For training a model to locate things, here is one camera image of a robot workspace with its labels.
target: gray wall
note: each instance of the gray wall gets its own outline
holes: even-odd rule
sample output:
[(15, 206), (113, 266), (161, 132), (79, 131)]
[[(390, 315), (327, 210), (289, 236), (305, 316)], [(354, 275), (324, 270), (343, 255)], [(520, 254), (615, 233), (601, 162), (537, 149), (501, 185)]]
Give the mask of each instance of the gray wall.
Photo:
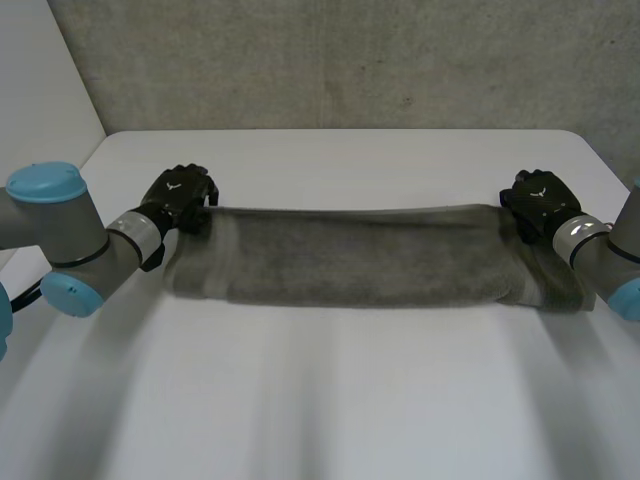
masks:
[(49, 0), (108, 133), (559, 128), (640, 175), (638, 0)]

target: white table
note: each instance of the white table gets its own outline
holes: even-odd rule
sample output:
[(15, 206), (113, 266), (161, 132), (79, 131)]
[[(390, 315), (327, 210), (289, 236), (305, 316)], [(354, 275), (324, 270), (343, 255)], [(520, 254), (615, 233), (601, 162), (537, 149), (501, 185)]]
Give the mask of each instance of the white table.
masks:
[[(130, 132), (82, 173), (109, 222), (190, 162), (242, 207), (496, 204), (522, 168), (553, 170), (603, 221), (627, 195), (562, 131)], [(0, 280), (13, 296), (46, 270), (23, 249)], [(636, 479), (638, 367), (640, 327), (602, 302), (249, 307), (173, 298), (160, 271), (139, 273), (90, 319), (43, 301), (17, 315), (0, 478)]]

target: rolled towel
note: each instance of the rolled towel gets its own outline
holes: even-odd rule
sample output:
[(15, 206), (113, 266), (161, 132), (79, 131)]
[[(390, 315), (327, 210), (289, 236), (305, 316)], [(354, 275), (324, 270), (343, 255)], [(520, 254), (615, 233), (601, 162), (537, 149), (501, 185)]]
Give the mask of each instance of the rolled towel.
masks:
[(179, 296), (317, 307), (500, 302), (558, 312), (595, 301), (551, 246), (522, 243), (499, 207), (209, 214), (199, 235), (180, 234), (165, 270)]

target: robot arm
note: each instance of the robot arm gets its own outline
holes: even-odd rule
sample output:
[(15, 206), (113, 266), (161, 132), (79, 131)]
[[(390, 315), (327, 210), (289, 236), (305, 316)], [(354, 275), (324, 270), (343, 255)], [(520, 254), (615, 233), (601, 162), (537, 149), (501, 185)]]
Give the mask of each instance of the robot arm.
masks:
[(622, 318), (640, 321), (640, 181), (612, 229), (582, 212), (553, 173), (522, 171), (500, 192), (526, 243), (548, 241), (563, 260)]
[[(0, 189), (0, 250), (38, 245), (52, 271), (39, 288), (45, 299), (72, 316), (87, 317), (138, 268), (162, 263), (163, 240), (173, 228), (197, 232), (208, 219), (199, 207), (217, 204), (218, 190), (204, 168), (166, 170), (139, 207), (106, 228), (87, 185), (73, 165), (52, 162), (15, 172)], [(0, 338), (12, 316), (0, 285)], [(6, 351), (0, 344), (0, 358)]]

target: white wall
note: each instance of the white wall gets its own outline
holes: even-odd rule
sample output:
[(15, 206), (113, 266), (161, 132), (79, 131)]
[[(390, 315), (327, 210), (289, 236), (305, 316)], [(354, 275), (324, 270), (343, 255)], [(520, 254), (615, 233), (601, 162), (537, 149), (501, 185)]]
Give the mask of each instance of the white wall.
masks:
[(0, 185), (30, 163), (82, 165), (104, 137), (46, 0), (1, 0)]

